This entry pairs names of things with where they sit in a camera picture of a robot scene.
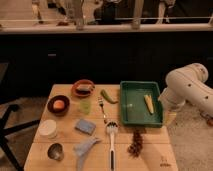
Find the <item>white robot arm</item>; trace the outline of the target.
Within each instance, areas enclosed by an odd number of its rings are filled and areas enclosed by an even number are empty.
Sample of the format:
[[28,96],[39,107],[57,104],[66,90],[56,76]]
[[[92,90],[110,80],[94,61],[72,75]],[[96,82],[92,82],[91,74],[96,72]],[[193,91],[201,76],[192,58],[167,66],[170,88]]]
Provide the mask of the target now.
[[207,114],[213,114],[213,88],[205,84],[208,76],[208,70],[200,63],[174,69],[166,75],[167,87],[159,96],[165,126],[172,123],[186,101]]

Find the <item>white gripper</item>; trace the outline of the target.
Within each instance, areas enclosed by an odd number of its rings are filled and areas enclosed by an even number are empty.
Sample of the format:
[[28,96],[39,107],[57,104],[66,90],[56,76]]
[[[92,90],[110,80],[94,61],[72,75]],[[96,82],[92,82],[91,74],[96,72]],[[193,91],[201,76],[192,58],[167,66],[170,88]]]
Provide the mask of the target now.
[[161,102],[163,110],[167,112],[165,114],[165,125],[168,126],[176,118],[176,112],[180,111],[185,105],[185,100],[170,88],[165,88],[158,100]]

